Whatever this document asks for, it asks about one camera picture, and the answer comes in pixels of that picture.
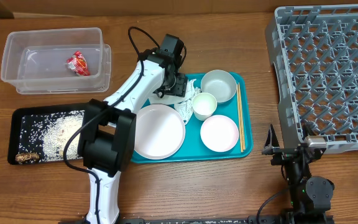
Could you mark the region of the red snack wrapper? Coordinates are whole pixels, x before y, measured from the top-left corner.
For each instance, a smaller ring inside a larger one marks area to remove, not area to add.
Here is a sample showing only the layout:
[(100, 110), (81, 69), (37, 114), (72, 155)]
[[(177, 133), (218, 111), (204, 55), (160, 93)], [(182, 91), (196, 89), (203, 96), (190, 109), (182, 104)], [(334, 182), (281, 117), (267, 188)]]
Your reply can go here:
[(69, 59), (67, 59), (67, 67), (78, 76), (90, 76), (86, 59), (80, 51), (76, 51)]

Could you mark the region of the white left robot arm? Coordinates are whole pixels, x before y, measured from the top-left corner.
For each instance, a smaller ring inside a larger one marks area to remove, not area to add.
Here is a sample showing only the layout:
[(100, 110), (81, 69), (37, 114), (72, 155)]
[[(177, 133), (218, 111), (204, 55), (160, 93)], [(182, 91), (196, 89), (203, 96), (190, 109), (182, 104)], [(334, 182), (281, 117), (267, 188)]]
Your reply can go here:
[(116, 223), (119, 179), (134, 152), (136, 114), (151, 95), (185, 95), (187, 78), (178, 71), (185, 49), (182, 40), (167, 34), (161, 46), (139, 54), (135, 70), (117, 92), (89, 102), (78, 142), (90, 180), (85, 223)]

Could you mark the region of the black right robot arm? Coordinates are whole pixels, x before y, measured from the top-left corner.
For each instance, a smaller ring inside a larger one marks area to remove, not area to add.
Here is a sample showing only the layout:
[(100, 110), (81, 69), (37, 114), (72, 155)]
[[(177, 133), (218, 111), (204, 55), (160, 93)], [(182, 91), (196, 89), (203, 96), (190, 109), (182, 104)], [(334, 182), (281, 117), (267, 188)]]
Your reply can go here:
[[(331, 209), (334, 183), (320, 176), (313, 176), (309, 164), (321, 159), (326, 151), (326, 141), (315, 135), (310, 128), (303, 128), (306, 138), (293, 148), (281, 148), (275, 130), (271, 126), (262, 149), (263, 155), (271, 155), (273, 166), (280, 166), (282, 177), (288, 187), (268, 198), (258, 209), (257, 223), (299, 223), (334, 224), (334, 218), (327, 216)], [(276, 216), (262, 217), (262, 209), (278, 196), (290, 194), (291, 208), (284, 209)]]

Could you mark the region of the white tissue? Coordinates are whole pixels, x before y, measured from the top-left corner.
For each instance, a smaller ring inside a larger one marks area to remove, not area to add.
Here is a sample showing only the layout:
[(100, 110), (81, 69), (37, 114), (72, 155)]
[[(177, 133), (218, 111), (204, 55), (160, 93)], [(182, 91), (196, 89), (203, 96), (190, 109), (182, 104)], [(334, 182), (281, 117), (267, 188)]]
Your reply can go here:
[(187, 83), (185, 100), (173, 105), (176, 112), (179, 113), (185, 125), (188, 124), (190, 118), (193, 115), (193, 100), (194, 97), (201, 93), (199, 87), (194, 86), (196, 79), (192, 79)]

